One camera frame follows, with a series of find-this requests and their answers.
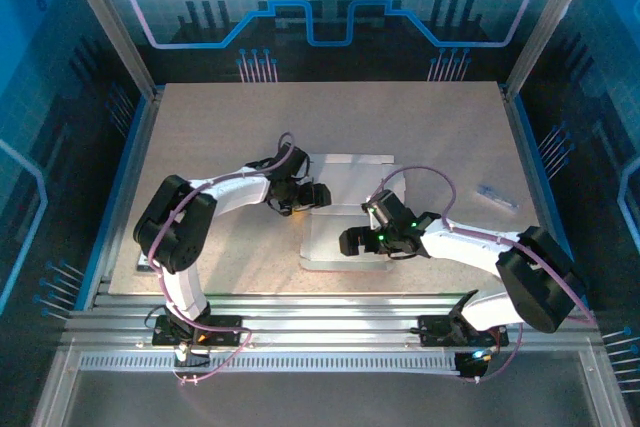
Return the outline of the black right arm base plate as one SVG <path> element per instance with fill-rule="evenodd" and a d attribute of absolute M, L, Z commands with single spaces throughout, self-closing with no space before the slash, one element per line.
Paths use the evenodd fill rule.
<path fill-rule="evenodd" d="M 495 347 L 509 345 L 506 332 L 476 330 L 466 320 L 450 316 L 420 316 L 417 335 L 423 347 Z"/>

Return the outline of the aluminium blue side rail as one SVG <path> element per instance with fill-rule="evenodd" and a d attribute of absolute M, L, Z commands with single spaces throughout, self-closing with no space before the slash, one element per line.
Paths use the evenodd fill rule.
<path fill-rule="evenodd" d="M 157 87 L 153 100 L 141 99 L 118 164 L 74 310 L 90 310 L 104 276 L 110 278 L 125 236 L 129 212 L 135 197 L 164 87 Z"/>
<path fill-rule="evenodd" d="M 515 97 L 508 95 L 505 84 L 499 83 L 498 86 L 540 225 L 573 260 L 574 254 L 567 239 L 524 104 L 519 95 Z"/>

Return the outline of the black electronics module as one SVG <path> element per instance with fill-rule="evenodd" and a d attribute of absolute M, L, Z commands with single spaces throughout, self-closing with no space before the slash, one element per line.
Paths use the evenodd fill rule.
<path fill-rule="evenodd" d="M 458 352 L 454 355 L 455 368 L 462 379 L 478 382 L 488 372 L 492 357 L 490 349 Z"/>

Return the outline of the pink paper box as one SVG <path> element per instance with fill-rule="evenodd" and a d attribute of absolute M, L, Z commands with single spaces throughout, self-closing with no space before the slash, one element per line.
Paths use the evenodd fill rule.
<path fill-rule="evenodd" d="M 381 181 L 401 167 L 392 155 L 312 154 L 309 174 L 328 187 L 331 204 L 314 208 L 304 222 L 301 267 L 309 271 L 387 271 L 373 230 L 377 221 L 362 209 Z"/>

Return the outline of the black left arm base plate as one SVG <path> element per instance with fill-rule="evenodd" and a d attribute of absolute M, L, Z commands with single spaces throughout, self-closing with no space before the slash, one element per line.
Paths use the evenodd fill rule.
<path fill-rule="evenodd" d="M 151 343 L 154 347 L 177 347 L 181 343 L 198 347 L 240 345 L 240 316 L 205 315 L 200 321 L 203 325 L 211 327 L 211 330 L 196 328 L 174 316 L 160 315 L 152 328 Z"/>

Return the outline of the aluminium frame post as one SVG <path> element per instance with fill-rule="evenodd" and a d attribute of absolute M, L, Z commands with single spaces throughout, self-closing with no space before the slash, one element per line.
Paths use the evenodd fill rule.
<path fill-rule="evenodd" d="M 86 0 L 130 77 L 147 101 L 155 101 L 158 91 L 143 58 L 111 0 Z"/>
<path fill-rule="evenodd" d="M 517 58 L 505 86 L 505 100 L 511 102 L 531 74 L 553 33 L 573 0 L 548 0 L 531 35 Z"/>

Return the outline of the blue clear plastic packet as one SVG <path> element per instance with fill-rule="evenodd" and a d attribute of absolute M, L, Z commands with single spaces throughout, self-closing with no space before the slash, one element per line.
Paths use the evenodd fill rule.
<path fill-rule="evenodd" d="M 479 196 L 487 199 L 488 201 L 501 206 L 509 211 L 516 212 L 519 210 L 519 205 L 513 202 L 511 199 L 505 197 L 500 192 L 496 191 L 493 187 L 488 185 L 478 185 L 476 192 Z"/>

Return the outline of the aluminium extrusion rail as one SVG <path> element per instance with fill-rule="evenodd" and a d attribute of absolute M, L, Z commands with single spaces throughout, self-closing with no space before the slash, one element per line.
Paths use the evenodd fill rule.
<path fill-rule="evenodd" d="M 422 315 L 445 315 L 458 302 L 449 295 L 214 295 L 213 313 L 237 315 L 259 351 L 416 351 L 411 334 Z M 61 342 L 87 349 L 147 348 L 145 317 L 161 304 L 156 295 L 98 295 L 74 311 Z"/>

